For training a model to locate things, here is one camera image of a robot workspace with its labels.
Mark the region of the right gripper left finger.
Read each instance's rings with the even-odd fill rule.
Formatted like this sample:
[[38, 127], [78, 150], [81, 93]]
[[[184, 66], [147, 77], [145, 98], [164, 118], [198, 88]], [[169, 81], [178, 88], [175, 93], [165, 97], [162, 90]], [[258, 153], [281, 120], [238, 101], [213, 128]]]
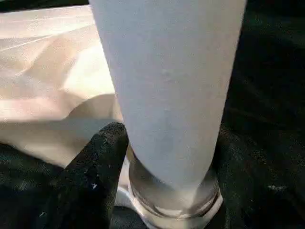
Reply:
[[122, 123], [97, 132], [58, 177], [37, 229], [107, 229], [128, 147]]

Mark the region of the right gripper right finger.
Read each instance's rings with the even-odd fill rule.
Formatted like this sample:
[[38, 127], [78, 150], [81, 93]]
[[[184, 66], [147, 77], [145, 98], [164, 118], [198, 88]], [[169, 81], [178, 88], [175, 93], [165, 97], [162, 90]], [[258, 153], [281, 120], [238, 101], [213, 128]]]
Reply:
[[219, 132], [214, 167], [227, 229], [305, 226], [305, 142], [294, 133]]

